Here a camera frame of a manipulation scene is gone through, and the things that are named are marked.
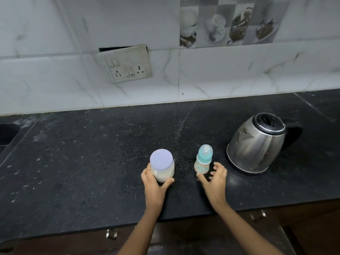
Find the stainless steel kettle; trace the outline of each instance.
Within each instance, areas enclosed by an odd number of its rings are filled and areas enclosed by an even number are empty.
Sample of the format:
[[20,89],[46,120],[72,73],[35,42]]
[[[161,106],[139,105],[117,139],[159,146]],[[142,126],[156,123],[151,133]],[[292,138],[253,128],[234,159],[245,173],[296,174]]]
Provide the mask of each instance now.
[[265,171],[280,150],[295,142],[302,126],[292,119],[260,113],[249,118],[233,135],[227,146],[229,160],[242,171]]

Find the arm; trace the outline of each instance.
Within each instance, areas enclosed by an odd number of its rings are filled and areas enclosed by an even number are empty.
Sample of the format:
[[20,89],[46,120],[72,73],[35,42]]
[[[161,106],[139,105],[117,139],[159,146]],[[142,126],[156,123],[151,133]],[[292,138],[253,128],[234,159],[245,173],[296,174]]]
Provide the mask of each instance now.
[[215,172],[211,172],[208,182],[198,173],[205,193],[214,210],[220,215],[230,231],[248,255],[283,255],[270,242],[259,235],[243,218],[241,218],[225,200],[225,179],[227,170],[220,163],[214,162]]
[[163,207],[165,193],[175,181],[170,178],[159,186],[150,170],[150,163],[143,170],[141,177],[145,188],[146,210],[117,255],[145,255],[148,252],[153,229]]

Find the kettle lid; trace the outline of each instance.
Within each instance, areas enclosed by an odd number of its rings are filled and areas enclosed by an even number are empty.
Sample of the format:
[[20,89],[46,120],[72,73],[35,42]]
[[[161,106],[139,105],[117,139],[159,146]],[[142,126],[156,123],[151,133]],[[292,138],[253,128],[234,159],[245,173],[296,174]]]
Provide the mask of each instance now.
[[276,115],[269,113],[260,113],[252,118],[253,125],[269,135],[281,135],[286,132],[286,127]]

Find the person's left hand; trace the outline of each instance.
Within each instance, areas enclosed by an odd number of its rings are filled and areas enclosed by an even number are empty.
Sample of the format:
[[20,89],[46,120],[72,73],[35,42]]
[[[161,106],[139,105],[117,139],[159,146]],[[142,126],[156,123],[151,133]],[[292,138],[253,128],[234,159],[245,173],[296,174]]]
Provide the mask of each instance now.
[[151,172],[150,163],[147,168],[143,170],[141,176],[145,188],[146,211],[159,215],[163,207],[165,193],[175,179],[169,178],[162,186],[159,186],[155,176],[153,176]]

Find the marble tile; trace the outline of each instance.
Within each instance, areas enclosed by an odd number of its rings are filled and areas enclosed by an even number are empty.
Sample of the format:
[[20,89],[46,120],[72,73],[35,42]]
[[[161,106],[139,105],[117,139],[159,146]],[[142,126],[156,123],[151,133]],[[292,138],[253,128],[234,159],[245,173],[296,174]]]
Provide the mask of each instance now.
[[95,87],[93,95],[110,107],[178,101],[179,54],[179,49],[150,51],[151,78],[116,84],[111,83],[99,57],[82,58]]
[[102,107],[80,56],[0,61],[0,114]]
[[251,94],[340,88],[340,40],[273,43]]
[[58,0],[84,51],[179,48],[180,0]]
[[0,0],[0,56],[76,52],[53,0]]
[[291,0],[274,42],[340,38],[340,0]]
[[269,47],[180,49],[180,101],[249,95]]

